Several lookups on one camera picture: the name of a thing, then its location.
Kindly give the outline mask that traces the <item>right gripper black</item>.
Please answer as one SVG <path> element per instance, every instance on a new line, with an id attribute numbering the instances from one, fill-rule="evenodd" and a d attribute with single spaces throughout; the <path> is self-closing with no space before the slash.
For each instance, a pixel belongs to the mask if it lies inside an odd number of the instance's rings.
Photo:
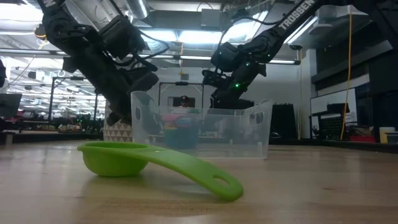
<path id="1" fill-rule="evenodd" d="M 215 69 L 202 71 L 202 84 L 218 91 L 246 91 L 258 75 L 267 75 L 267 43 L 249 42 L 235 46 L 225 42 L 217 48 L 210 62 Z M 238 105 L 238 99 L 233 95 L 211 95 L 211 108 L 237 108 Z"/>

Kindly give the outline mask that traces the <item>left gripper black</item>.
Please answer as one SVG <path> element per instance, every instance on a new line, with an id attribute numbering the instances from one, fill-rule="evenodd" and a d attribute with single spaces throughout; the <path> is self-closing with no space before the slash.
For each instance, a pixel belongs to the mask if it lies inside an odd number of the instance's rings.
<path id="1" fill-rule="evenodd" d="M 150 90 L 159 81 L 158 76 L 146 67 L 118 68 L 113 60 L 94 47 L 64 57 L 63 69 L 68 72 L 80 71 L 109 101 L 105 116 L 108 125 L 131 125 L 130 108 L 123 106 L 130 103 L 130 93 Z"/>

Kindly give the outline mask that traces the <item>clear plastic basket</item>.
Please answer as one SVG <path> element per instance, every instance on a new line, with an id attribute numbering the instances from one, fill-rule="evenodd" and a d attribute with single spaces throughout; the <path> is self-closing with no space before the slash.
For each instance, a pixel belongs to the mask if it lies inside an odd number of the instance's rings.
<path id="1" fill-rule="evenodd" d="M 244 110 L 160 107 L 143 91 L 131 94 L 133 141 L 173 149 L 197 157 L 261 158 L 268 156 L 272 102 L 264 100 Z M 164 130 L 183 128 L 182 117 L 197 119 L 198 144 L 174 149 L 164 142 Z"/>

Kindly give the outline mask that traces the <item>green measuring cup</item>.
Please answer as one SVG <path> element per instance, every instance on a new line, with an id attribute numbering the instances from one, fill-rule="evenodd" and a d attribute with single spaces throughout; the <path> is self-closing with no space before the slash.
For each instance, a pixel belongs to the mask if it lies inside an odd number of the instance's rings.
<path id="1" fill-rule="evenodd" d="M 209 190 L 224 201 L 235 201 L 244 193 L 238 179 L 195 156 L 159 146 L 133 142 L 93 141 L 77 147 L 86 167 L 103 177 L 130 177 L 148 163 L 175 171 Z"/>

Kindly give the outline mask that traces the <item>large teal measuring cup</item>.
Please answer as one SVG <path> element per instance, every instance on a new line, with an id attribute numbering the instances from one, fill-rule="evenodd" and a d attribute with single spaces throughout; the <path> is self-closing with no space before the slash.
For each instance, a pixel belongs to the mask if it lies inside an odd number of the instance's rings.
<path id="1" fill-rule="evenodd" d="M 174 149 L 193 149 L 198 144 L 198 126 L 165 129 L 164 142 Z"/>

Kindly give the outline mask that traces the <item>potted plant white patterned pot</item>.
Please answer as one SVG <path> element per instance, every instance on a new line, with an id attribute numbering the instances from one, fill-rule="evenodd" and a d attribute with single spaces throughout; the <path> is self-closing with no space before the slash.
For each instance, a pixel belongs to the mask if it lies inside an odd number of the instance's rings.
<path id="1" fill-rule="evenodd" d="M 104 127 L 103 127 L 103 139 L 105 141 L 117 141 L 117 142 L 133 142 L 132 128 L 130 125 L 124 124 L 120 121 L 114 125 L 109 125 L 106 119 L 111 113 L 109 102 L 106 101 L 104 111 Z"/>

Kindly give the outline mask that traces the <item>long ceiling light bar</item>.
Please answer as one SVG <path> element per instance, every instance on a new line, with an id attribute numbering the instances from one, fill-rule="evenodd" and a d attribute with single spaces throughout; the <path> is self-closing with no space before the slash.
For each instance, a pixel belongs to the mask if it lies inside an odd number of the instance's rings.
<path id="1" fill-rule="evenodd" d="M 67 54 L 59 50 L 35 50 L 35 49 L 10 49 L 0 48 L 0 55 L 8 57 L 29 57 L 36 55 L 41 58 L 62 58 L 66 57 Z M 152 57 L 153 60 L 200 60 L 210 61 L 211 57 L 204 56 L 188 56 L 188 55 L 157 55 Z M 281 64 L 281 65 L 300 65 L 299 60 L 285 60 L 285 59 L 273 59 L 269 64 Z"/>

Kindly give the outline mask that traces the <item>black cabinet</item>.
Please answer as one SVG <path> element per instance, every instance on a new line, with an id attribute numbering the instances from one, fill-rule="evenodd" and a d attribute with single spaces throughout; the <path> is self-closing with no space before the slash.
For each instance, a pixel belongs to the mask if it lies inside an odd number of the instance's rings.
<path id="1" fill-rule="evenodd" d="M 273 129 L 284 139 L 296 139 L 296 121 L 293 104 L 274 105 Z"/>

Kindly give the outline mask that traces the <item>dark monitor screen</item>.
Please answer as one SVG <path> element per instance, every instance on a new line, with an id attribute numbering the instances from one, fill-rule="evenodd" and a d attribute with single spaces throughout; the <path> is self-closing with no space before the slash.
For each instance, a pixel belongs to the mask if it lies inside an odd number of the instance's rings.
<path id="1" fill-rule="evenodd" d="M 0 93 L 0 117 L 10 118 L 17 114 L 22 94 Z"/>

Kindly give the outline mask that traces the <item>black mesh cart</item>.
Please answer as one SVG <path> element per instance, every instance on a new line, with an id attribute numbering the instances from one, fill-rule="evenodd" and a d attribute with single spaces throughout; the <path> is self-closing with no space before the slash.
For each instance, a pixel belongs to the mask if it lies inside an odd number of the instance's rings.
<path id="1" fill-rule="evenodd" d="M 346 103 L 327 104 L 326 111 L 318 117 L 320 131 L 325 139 L 340 139 L 345 115 L 349 112 Z"/>

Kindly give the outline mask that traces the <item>red box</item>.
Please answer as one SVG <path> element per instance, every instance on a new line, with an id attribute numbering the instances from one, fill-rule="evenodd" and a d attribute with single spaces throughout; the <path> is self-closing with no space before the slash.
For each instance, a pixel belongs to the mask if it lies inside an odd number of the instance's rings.
<path id="1" fill-rule="evenodd" d="M 354 141 L 354 142 L 371 142 L 374 143 L 376 142 L 375 138 L 373 136 L 350 136 L 349 137 L 350 141 Z"/>

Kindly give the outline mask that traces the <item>yellow white container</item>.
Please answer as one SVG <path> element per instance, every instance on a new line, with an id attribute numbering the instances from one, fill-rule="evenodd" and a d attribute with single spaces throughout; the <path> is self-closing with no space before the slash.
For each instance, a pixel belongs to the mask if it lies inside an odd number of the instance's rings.
<path id="1" fill-rule="evenodd" d="M 380 136 L 380 143 L 387 144 L 387 133 L 395 132 L 395 127 L 380 127 L 379 128 L 379 136 Z"/>

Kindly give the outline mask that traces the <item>black stand frame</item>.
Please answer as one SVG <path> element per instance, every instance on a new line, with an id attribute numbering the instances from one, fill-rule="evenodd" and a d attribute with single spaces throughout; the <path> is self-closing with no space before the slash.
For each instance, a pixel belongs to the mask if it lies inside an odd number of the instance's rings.
<path id="1" fill-rule="evenodd" d="M 190 98 L 190 108 L 203 108 L 204 86 L 200 83 L 190 82 L 160 82 L 158 87 L 157 104 L 160 107 L 180 107 L 180 97 Z"/>
<path id="2" fill-rule="evenodd" d="M 62 82 L 64 80 L 83 81 L 83 80 L 85 80 L 85 78 L 75 76 L 75 75 L 72 75 L 70 77 L 52 77 L 52 84 L 51 84 L 51 91 L 50 91 L 50 102 L 49 102 L 49 115 L 47 118 L 48 121 L 52 120 L 54 91 L 59 85 L 62 84 Z M 94 90 L 94 93 L 95 93 L 94 119 L 96 119 L 99 93 L 96 90 Z"/>

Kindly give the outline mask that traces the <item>white board black frame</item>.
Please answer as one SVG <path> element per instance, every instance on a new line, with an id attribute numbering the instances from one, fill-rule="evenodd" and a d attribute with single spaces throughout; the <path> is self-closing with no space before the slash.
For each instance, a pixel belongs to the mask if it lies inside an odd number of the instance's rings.
<path id="1" fill-rule="evenodd" d="M 346 122 L 357 122 L 357 107 L 356 107 L 356 92 L 354 88 L 347 90 L 337 91 L 323 96 L 318 96 L 310 99 L 311 113 L 312 113 L 312 125 L 318 125 L 318 117 L 315 113 L 324 112 L 327 110 L 327 105 L 342 103 L 345 104 L 346 92 L 348 92 L 348 105 Z"/>

